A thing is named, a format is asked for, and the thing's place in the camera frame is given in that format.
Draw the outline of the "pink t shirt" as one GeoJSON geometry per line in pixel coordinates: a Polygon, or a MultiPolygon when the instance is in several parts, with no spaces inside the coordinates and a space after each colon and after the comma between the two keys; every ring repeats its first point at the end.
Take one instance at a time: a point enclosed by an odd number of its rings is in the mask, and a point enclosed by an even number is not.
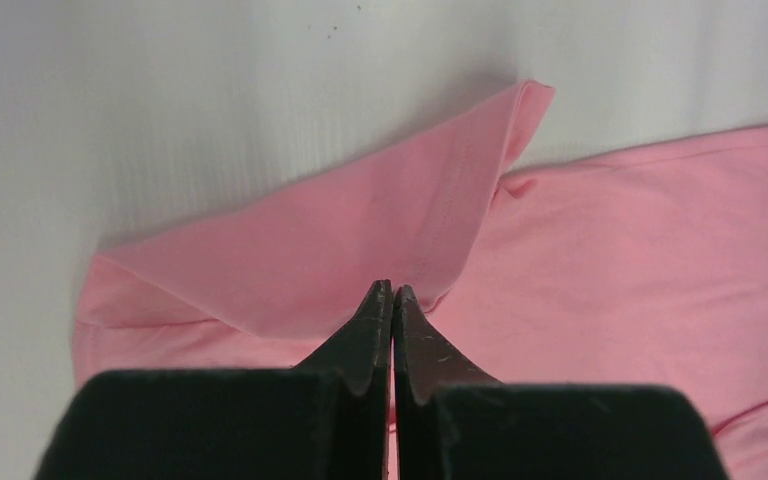
{"type": "Polygon", "coordinates": [[[687,394],[733,479],[768,479],[768,126],[511,172],[524,82],[234,213],[97,253],[77,385],[113,369],[286,367],[372,282],[503,381],[687,394]]]}

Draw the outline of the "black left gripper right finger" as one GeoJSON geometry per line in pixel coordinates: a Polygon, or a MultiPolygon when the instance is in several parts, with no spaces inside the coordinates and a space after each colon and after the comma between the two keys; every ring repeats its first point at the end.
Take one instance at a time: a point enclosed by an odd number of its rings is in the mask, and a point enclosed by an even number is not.
{"type": "Polygon", "coordinates": [[[403,479],[723,479],[701,416],[658,385],[503,383],[394,300],[398,474],[403,479]]]}

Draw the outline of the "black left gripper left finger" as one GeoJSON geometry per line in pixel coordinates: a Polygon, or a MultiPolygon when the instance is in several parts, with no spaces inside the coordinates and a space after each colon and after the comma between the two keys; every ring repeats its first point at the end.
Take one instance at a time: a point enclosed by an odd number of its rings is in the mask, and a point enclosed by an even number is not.
{"type": "Polygon", "coordinates": [[[40,479],[383,479],[394,295],[288,369],[114,370],[57,425],[40,479]]]}

